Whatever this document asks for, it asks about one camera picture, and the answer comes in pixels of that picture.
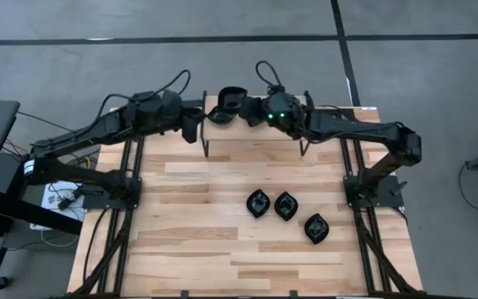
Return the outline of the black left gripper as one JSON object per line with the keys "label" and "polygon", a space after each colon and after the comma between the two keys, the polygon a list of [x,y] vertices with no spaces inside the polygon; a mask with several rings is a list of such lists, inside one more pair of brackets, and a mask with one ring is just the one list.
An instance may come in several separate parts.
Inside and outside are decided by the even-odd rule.
{"label": "black left gripper", "polygon": [[[180,128],[182,99],[180,97],[163,97],[140,102],[134,106],[134,116],[131,120],[136,135],[162,134],[168,130]],[[198,140],[198,128],[205,119],[202,108],[196,108],[191,118],[182,115],[182,137],[192,144]]]}

